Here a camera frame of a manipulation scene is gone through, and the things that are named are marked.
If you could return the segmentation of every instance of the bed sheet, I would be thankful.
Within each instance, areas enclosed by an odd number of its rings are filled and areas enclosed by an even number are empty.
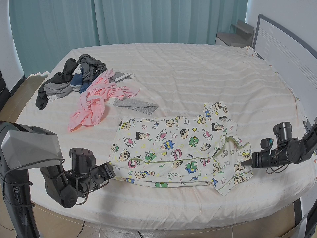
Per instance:
[[[92,150],[97,164],[109,160],[109,151],[122,117],[196,116],[205,102],[223,100],[237,122],[239,137],[260,150],[260,140],[275,138],[273,126],[290,121],[293,137],[302,137],[304,127],[295,98],[264,60],[245,49],[196,44],[119,44],[70,51],[48,78],[63,70],[68,58],[90,54],[114,71],[135,74],[118,85],[140,87],[136,98],[157,103],[152,116],[106,104],[101,123],[67,131],[69,115],[77,109],[79,93],[35,106],[37,92],[17,122],[57,133],[64,168],[71,168],[69,149]],[[213,186],[151,188],[112,179],[104,188],[89,194],[81,206],[65,209],[45,191],[39,169],[30,169],[32,200],[57,213],[138,230],[177,230],[222,227],[268,216],[298,199],[314,183],[315,157],[285,172],[267,175],[265,169],[235,186],[226,196]]]

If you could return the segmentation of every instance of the wall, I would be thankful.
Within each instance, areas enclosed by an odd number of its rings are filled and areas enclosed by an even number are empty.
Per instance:
[[[9,91],[24,75],[18,54],[13,42],[9,0],[0,0],[0,70]]]
[[[317,0],[248,0],[246,22],[255,28],[261,13],[317,50],[316,12]]]

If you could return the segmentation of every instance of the teal curtain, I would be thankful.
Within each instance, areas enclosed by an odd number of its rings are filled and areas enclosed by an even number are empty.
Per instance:
[[[9,0],[25,75],[51,71],[70,50],[142,42],[215,44],[245,20],[248,0]]]

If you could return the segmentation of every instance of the headboard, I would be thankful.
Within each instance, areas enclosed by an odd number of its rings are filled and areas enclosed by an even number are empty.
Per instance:
[[[262,14],[259,14],[253,48],[292,88],[313,124],[317,116],[317,52]]]

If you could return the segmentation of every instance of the floor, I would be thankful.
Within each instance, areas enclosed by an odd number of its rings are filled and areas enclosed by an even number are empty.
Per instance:
[[[15,122],[26,103],[35,93],[45,77],[29,77],[8,100],[0,112],[0,120]],[[83,221],[52,212],[35,205],[34,216],[37,227],[45,238],[76,237]],[[222,228],[179,231],[140,231],[144,238],[289,238],[295,226],[293,204],[279,210],[271,216]],[[0,238],[15,238],[16,233],[9,218],[3,199],[0,198]],[[138,238],[137,231],[122,230],[103,224],[86,222],[78,238]]]

